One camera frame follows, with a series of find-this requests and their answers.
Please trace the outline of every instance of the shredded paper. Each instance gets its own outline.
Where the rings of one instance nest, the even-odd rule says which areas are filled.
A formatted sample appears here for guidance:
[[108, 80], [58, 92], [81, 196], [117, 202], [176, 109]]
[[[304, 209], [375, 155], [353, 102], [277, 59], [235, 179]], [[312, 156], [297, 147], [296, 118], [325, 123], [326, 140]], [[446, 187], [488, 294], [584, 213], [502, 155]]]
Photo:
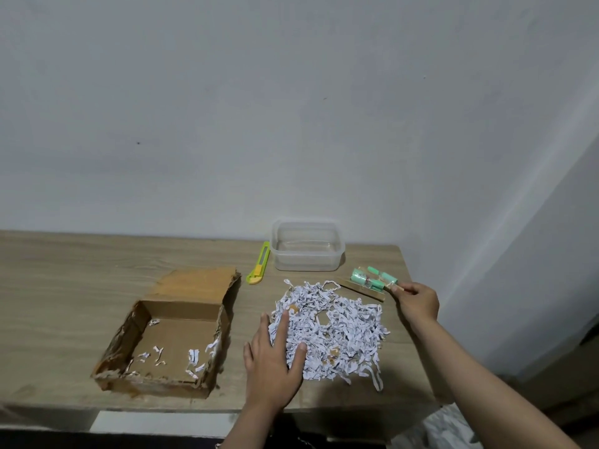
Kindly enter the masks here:
[[[336, 375], [352, 384], [349, 375], [371, 376], [377, 391], [383, 389], [378, 366], [378, 346], [389, 333], [380, 323], [383, 312], [379, 304], [363, 305], [360, 298], [348, 299], [335, 292], [341, 288], [333, 281], [294, 287], [276, 303], [272, 324], [268, 327], [271, 342], [285, 309], [289, 310], [287, 365], [291, 367], [295, 350], [301, 342], [308, 345], [304, 379], [333, 379]], [[325, 290], [327, 284], [335, 287]], [[329, 323], [320, 324], [318, 313], [325, 311]]]

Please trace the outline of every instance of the wooden table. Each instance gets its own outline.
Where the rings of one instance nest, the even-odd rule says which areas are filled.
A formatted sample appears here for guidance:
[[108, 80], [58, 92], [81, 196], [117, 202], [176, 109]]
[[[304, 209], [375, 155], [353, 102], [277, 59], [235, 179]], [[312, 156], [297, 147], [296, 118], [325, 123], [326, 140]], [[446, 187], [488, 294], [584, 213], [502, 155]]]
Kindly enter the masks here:
[[[102, 392], [90, 379], [131, 304], [158, 278], [178, 268], [226, 265], [235, 265], [244, 278], [261, 244], [0, 231], [0, 402], [61, 408], [238, 411], [245, 398], [243, 343], [256, 331], [260, 314], [272, 311], [285, 293], [285, 278], [294, 284], [315, 283], [349, 277], [355, 266], [373, 265], [400, 280], [409, 279], [399, 248], [391, 245], [348, 245], [335, 272], [278, 271], [270, 261], [261, 283], [242, 282], [233, 308], [231, 344], [218, 386], [208, 399], [131, 398]], [[339, 294], [375, 302], [344, 288]], [[438, 397], [390, 296], [383, 304], [382, 321], [391, 334], [379, 349], [381, 393], [375, 391], [371, 378], [356, 378], [350, 387], [341, 379], [304, 381], [288, 410], [435, 407]]]

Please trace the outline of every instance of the clear plastic container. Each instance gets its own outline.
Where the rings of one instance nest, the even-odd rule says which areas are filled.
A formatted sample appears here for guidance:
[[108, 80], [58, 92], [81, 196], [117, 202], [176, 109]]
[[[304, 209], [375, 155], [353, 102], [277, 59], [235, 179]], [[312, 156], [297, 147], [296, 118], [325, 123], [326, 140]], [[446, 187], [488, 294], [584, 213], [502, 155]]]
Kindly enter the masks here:
[[334, 271], [345, 241], [333, 221], [283, 218], [273, 224], [270, 251], [281, 271]]

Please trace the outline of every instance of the open cardboard box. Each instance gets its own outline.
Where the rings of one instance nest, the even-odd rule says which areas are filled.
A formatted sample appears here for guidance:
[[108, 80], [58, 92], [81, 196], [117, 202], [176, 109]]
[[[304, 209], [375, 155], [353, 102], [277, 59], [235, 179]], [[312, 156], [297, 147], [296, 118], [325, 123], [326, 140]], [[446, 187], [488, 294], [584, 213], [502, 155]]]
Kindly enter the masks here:
[[[234, 298], [237, 287], [233, 285], [239, 277], [229, 267], [173, 271], [161, 278], [144, 299], [135, 302], [92, 378], [102, 390], [206, 398], [216, 383], [229, 337], [227, 304]], [[150, 326], [156, 318], [160, 322]], [[216, 346], [206, 350], [217, 339]], [[160, 361], [165, 363], [156, 365], [154, 347], [163, 348]], [[189, 364], [189, 350], [199, 350], [196, 366], [205, 364], [203, 370], [195, 372], [196, 366]], [[145, 359], [139, 356], [142, 353], [150, 355]]]

